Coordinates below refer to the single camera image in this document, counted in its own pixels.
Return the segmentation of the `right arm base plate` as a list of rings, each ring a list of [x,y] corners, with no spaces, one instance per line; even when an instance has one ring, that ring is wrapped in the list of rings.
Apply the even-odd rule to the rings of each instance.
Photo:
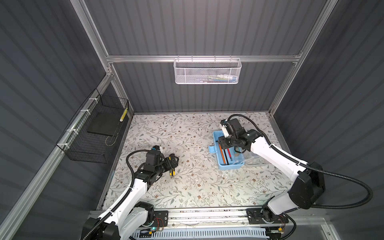
[[[248,217],[249,224],[261,225],[261,224],[287,224],[289,219],[286,216],[275,215],[269,210],[263,208],[247,208],[246,215]]]

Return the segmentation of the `yellow black utility knife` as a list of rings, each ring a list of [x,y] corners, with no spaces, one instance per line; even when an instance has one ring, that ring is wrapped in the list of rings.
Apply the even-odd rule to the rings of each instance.
[[[170,170],[170,176],[173,178],[176,175],[176,169]]]

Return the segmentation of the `black hex key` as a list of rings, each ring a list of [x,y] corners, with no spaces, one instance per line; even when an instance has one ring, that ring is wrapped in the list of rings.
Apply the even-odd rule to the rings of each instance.
[[[228,165],[229,165],[229,162],[228,162],[228,157],[227,157],[227,154],[226,154],[225,150],[223,150],[223,154],[224,154],[224,156],[225,156],[225,163],[226,163],[226,165],[228,166]]]

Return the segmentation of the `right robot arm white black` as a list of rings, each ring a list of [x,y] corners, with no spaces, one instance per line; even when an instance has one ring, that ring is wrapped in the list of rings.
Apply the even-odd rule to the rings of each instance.
[[[223,136],[218,142],[221,148],[241,148],[244,151],[254,153],[270,164],[278,168],[292,182],[291,188],[276,197],[272,197],[263,206],[265,214],[280,215],[293,209],[331,209],[344,210],[361,207],[374,196],[373,190],[364,182],[337,173],[323,170],[317,163],[308,163],[300,160],[273,144],[268,136],[256,125],[250,123],[253,129],[247,131],[241,125],[238,114],[233,114],[227,119],[221,120],[220,125]],[[318,205],[316,201],[326,190],[324,176],[339,178],[355,183],[367,191],[367,195],[360,201],[346,205]]]

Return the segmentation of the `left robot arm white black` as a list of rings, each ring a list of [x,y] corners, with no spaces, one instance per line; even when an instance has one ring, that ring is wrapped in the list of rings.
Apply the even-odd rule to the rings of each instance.
[[[137,153],[145,153],[146,161],[134,171],[129,158]],[[162,153],[162,148],[154,146],[150,150],[136,150],[126,157],[131,172],[131,183],[118,199],[97,218],[89,218],[83,225],[82,240],[128,240],[141,226],[151,226],[155,211],[152,204],[140,199],[164,173],[175,174],[179,157]]]

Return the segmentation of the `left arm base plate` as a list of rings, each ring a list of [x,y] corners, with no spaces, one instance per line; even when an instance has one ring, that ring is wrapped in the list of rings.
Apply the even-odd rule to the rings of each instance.
[[[151,221],[141,225],[144,228],[153,228],[153,227],[167,227],[169,220],[169,211],[154,211],[154,216]]]

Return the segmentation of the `light blue plastic tool box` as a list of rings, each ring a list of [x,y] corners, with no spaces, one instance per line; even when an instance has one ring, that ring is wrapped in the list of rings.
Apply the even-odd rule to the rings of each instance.
[[[216,156],[218,168],[220,170],[222,171],[236,170],[242,167],[249,167],[249,168],[264,167],[269,164],[265,159],[263,159],[262,157],[252,152],[245,151],[244,153],[239,153],[242,151],[241,148],[232,147],[232,148],[229,148],[232,155],[232,161],[230,160],[227,150],[225,150],[228,157],[229,165],[224,166],[223,160],[219,151],[219,143],[218,143],[218,138],[222,137],[223,135],[224,134],[221,130],[214,131],[213,132],[214,144],[212,146],[209,146],[209,152],[210,154]]]

